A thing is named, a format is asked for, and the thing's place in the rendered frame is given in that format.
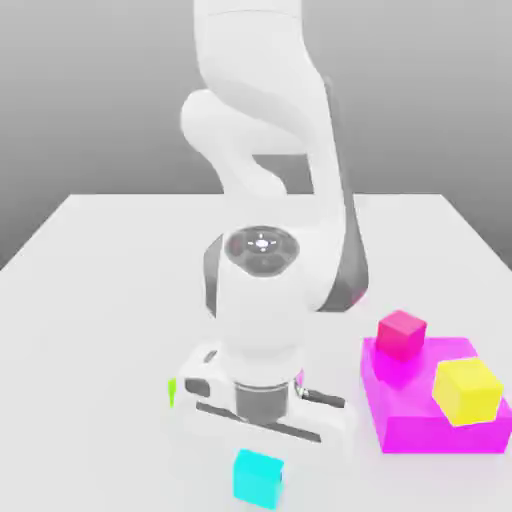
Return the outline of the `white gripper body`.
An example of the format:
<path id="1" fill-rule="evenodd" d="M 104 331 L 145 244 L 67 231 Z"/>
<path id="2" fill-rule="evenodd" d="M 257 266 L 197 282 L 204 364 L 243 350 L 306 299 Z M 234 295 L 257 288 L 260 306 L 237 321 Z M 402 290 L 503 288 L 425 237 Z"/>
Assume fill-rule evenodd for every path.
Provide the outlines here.
<path id="1" fill-rule="evenodd" d="M 283 400 L 256 393 L 241 402 L 217 403 L 181 390 L 170 402 L 187 432 L 277 458 L 301 458 L 314 450 L 347 454 L 357 423 L 343 399 L 313 391 L 289 391 Z"/>

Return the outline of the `small cyan cube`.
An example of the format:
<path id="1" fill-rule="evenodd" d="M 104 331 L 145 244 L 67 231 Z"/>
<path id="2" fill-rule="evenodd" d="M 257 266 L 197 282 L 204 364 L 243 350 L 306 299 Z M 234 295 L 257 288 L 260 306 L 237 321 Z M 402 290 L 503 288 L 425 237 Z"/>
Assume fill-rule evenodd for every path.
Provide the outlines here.
<path id="1" fill-rule="evenodd" d="M 232 470 L 235 498 L 275 510 L 283 488 L 284 461 L 248 449 L 238 452 Z"/>

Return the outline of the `small crimson cube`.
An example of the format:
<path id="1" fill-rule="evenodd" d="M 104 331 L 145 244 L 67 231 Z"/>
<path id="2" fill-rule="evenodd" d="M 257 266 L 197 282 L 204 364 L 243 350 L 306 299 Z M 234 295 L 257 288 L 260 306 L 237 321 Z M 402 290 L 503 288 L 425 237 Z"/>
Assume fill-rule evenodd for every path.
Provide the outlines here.
<path id="1" fill-rule="evenodd" d="M 397 310 L 378 323 L 376 348 L 398 361 L 408 361 L 423 347 L 427 323 Z"/>

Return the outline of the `small yellow cube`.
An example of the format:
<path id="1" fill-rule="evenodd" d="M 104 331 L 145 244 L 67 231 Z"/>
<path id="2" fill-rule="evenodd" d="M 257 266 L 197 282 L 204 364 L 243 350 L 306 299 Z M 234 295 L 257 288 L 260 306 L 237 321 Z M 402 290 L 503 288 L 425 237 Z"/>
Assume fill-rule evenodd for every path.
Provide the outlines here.
<path id="1" fill-rule="evenodd" d="M 453 427 L 493 422 L 504 385 L 479 357 L 437 364 L 432 398 Z"/>

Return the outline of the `large magenta box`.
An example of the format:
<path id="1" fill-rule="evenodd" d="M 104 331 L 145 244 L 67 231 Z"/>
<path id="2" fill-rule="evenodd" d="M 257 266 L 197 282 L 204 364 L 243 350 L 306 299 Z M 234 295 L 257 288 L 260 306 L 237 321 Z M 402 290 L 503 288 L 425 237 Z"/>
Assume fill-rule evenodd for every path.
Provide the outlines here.
<path id="1" fill-rule="evenodd" d="M 502 400 L 492 422 L 453 427 L 432 398 L 440 361 L 475 357 L 461 337 L 428 337 L 420 353 L 397 361 L 376 348 L 374 338 L 362 344 L 360 374 L 384 453 L 500 454 L 512 434 L 512 408 Z"/>

